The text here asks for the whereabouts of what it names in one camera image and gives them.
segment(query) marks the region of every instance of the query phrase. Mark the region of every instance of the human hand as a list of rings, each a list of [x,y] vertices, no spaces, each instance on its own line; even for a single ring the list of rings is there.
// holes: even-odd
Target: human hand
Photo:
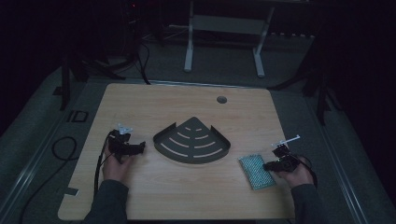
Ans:
[[[123,183],[126,174],[131,167],[132,161],[134,160],[134,157],[130,156],[128,158],[125,158],[124,160],[122,160],[122,163],[120,163],[116,159],[116,157],[112,155],[108,150],[108,144],[105,148],[105,155],[106,160],[102,170],[104,180],[112,179]]]
[[[299,158],[302,162],[305,163],[305,158]],[[290,188],[297,187],[302,184],[314,184],[314,178],[309,173],[308,169],[301,163],[297,166],[297,168],[293,172],[275,172],[279,177],[284,178]]]

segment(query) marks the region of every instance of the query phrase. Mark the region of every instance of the gray floor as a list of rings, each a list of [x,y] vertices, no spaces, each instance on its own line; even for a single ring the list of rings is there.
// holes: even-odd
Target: gray floor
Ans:
[[[251,48],[247,46],[231,48],[218,43],[219,46],[214,48],[197,44],[192,71],[185,73],[184,42],[175,41],[160,47],[150,41],[150,37],[146,39],[149,48],[147,76],[152,84],[181,82],[254,88],[273,86],[292,77],[312,41],[303,37],[269,36],[262,51],[266,76],[258,78]],[[141,49],[143,59],[146,55],[146,50]],[[119,74],[127,77],[122,82],[143,83],[134,66]],[[72,101],[65,111],[59,110],[60,97],[52,95],[61,83],[60,70],[43,82],[0,139],[3,155],[0,158],[2,223],[18,223],[29,197],[64,164],[52,155],[51,146],[56,140],[73,136],[77,140],[75,156],[79,154],[106,84],[111,82],[115,81],[96,74],[92,74],[87,83],[73,82]],[[331,222],[394,223],[395,208],[346,115],[330,105],[332,110],[325,113],[326,126],[321,126],[315,116],[316,97],[303,97],[300,92],[303,85],[302,81],[283,91],[272,91],[272,95],[286,137],[295,134],[302,137],[290,143],[290,149],[304,154],[313,162],[318,174],[318,192]],[[67,122],[71,110],[89,112],[88,120],[84,123]],[[64,140],[56,145],[56,150],[67,157],[72,147],[70,141]],[[76,161],[67,163],[37,193],[27,206],[23,223],[67,223],[57,218],[57,211],[75,165]],[[257,220],[257,223],[288,222]]]

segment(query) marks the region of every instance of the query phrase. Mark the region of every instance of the cable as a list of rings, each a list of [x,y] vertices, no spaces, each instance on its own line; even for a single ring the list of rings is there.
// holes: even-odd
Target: cable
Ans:
[[[183,34],[187,33],[187,31],[189,31],[189,29],[184,29],[184,30],[179,31],[179,32],[167,32],[167,33],[169,33],[169,34],[171,34],[171,35],[165,36],[165,37],[163,38],[163,40],[171,39],[172,37],[177,36],[177,35],[183,35]],[[148,41],[148,42],[157,41],[157,40],[149,39],[149,37],[151,37],[151,36],[152,36],[152,34],[148,34],[148,35],[143,36],[142,39],[143,39],[144,41]]]
[[[125,57],[125,61],[124,62],[122,62],[122,63],[116,63],[116,64],[111,64],[111,65],[109,65],[109,66],[105,66],[105,68],[107,68],[107,69],[109,69],[109,70],[111,70],[111,71],[113,71],[113,72],[116,72],[117,74],[119,74],[119,73],[121,73],[121,72],[123,72],[123,71],[125,71],[125,70],[127,70],[127,69],[129,69],[129,68],[131,68],[132,66],[134,66],[134,64],[135,64],[135,59],[134,59],[134,57],[133,56],[126,56]]]
[[[102,146],[102,151],[98,157],[98,162],[96,163],[96,170],[95,170],[95,178],[93,180],[93,197],[96,195],[96,193],[98,192],[99,189],[99,173],[100,173],[100,167],[102,166],[102,158],[103,158],[103,154],[105,153],[105,148],[107,145],[107,140],[108,137],[111,135],[111,132],[107,134],[105,142],[103,143]]]
[[[317,174],[312,170],[312,162],[307,157],[302,155],[298,155],[298,156],[293,154],[289,154],[289,155],[294,159],[296,159],[300,164],[302,164],[308,170],[309,174],[312,175],[315,187],[318,188],[318,177]],[[304,159],[306,159],[309,163],[309,166],[305,162],[301,161],[298,157],[303,157]]]
[[[105,161],[107,161],[107,159],[108,159],[110,156],[114,156],[114,153],[111,153],[110,155],[108,155],[108,156],[105,158],[105,160],[102,161],[102,163],[100,163],[100,165],[105,164]]]
[[[62,157],[60,157],[60,156],[56,153],[56,151],[55,151],[55,146],[56,146],[60,141],[62,141],[62,140],[64,140],[64,139],[70,139],[70,140],[73,141],[73,144],[74,144],[73,150],[72,150],[72,152],[69,154],[69,156],[68,156],[67,158],[62,158]],[[21,211],[20,221],[19,221],[20,224],[23,223],[23,216],[24,216],[24,213],[26,212],[27,207],[29,206],[29,204],[30,204],[30,202],[33,200],[33,198],[37,195],[37,193],[38,193],[40,190],[42,190],[42,189],[44,188],[44,186],[45,186],[48,182],[50,182],[50,180],[51,180],[55,175],[57,175],[57,174],[66,166],[66,164],[67,164],[68,162],[78,160],[78,158],[79,158],[79,157],[72,158],[73,155],[75,154],[76,150],[77,150],[77,141],[76,141],[76,139],[74,139],[73,137],[70,137],[70,136],[62,137],[62,138],[56,140],[56,141],[52,144],[51,150],[52,150],[53,156],[54,156],[56,159],[58,159],[58,160],[64,161],[64,163],[63,163],[63,164],[62,164],[62,165],[61,165],[61,166],[60,166],[60,167],[59,167],[59,168],[58,168],[58,169],[46,180],[46,181],[44,181],[44,183],[43,183],[43,184],[42,184],[31,196],[30,196],[30,198],[27,200],[26,204],[24,205],[24,207],[22,208],[22,211]]]
[[[149,60],[149,47],[147,47],[147,46],[146,46],[145,44],[143,44],[143,43],[141,43],[141,45],[142,45],[143,47],[145,47],[146,50],[148,51],[148,56],[147,56],[147,58],[146,58],[144,64],[142,64],[142,60],[141,60],[141,58],[140,58],[140,55],[139,55],[139,53],[137,53],[137,60],[139,61],[140,70],[139,70],[139,68],[137,68],[137,67],[136,67],[136,69],[137,69],[137,71],[140,72],[140,74],[142,75],[142,78],[143,78],[143,80],[145,80],[146,84],[151,85],[151,83],[149,82],[149,80],[148,80],[148,78],[147,78],[147,76],[146,76],[146,66],[147,66],[148,60]]]

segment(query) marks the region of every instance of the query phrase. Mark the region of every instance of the sleeve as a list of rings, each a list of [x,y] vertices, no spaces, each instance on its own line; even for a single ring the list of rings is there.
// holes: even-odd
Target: sleeve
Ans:
[[[324,211],[314,185],[304,184],[291,189],[294,200],[296,224],[328,224],[329,220]]]
[[[103,181],[97,194],[93,198],[91,211],[85,216],[82,223],[127,223],[125,207],[128,190],[129,189],[119,181]]]

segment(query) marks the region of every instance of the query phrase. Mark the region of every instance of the wooden table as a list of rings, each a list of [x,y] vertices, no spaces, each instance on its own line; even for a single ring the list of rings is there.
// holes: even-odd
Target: wooden table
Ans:
[[[218,103],[219,96],[225,96],[227,103]],[[156,133],[191,117],[208,128],[213,125],[231,142],[227,156],[210,163],[187,164],[172,161],[155,149],[152,137]],[[69,188],[78,189],[78,195],[64,195],[60,219],[80,220],[90,211],[97,158],[106,135],[118,123],[134,129],[130,144],[147,142],[127,180],[129,219],[294,217],[290,189],[283,179],[274,175],[275,186],[253,190],[238,162],[238,158],[255,153],[272,161],[271,144],[285,139],[269,91],[110,84],[69,184]]]

